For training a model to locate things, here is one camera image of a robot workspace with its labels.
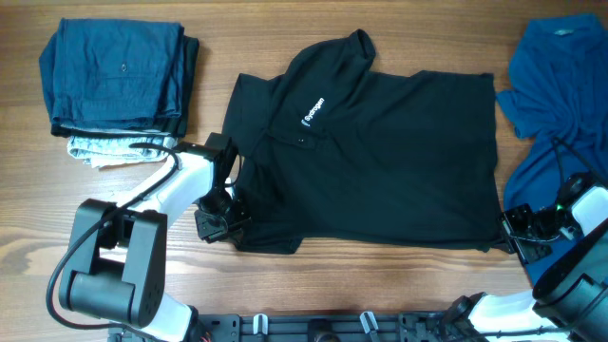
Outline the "black polo shirt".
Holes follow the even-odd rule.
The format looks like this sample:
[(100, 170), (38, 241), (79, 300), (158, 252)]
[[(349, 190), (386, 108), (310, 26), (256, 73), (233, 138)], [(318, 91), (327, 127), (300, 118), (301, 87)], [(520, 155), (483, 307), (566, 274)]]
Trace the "black polo shirt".
[(369, 35), (301, 50), (265, 80), (237, 77), (222, 131), (244, 159), (242, 252), (306, 238), (488, 251), (501, 242), (490, 74), (374, 71)]

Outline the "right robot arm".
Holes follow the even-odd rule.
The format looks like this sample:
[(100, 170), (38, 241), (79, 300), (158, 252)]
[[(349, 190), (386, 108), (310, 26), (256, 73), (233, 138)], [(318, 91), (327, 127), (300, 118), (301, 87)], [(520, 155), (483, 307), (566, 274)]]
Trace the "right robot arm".
[(604, 341), (607, 338), (607, 183), (593, 172), (564, 182), (555, 203), (499, 219), (526, 268), (529, 292), (459, 298), (438, 331), (445, 341)]

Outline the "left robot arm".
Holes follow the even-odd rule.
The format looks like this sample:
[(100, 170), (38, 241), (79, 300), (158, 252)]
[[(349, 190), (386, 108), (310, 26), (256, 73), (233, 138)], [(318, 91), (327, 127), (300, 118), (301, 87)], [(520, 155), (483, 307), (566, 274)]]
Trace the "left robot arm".
[(164, 291), (167, 231), (197, 205), (198, 236), (207, 243), (242, 232), (251, 216), (229, 179), (242, 159), (233, 140), (211, 134), (182, 142), (126, 201), (88, 199), (77, 209), (66, 253), (48, 281), (47, 311), (63, 326), (126, 333), (141, 341), (207, 341), (198, 311)]

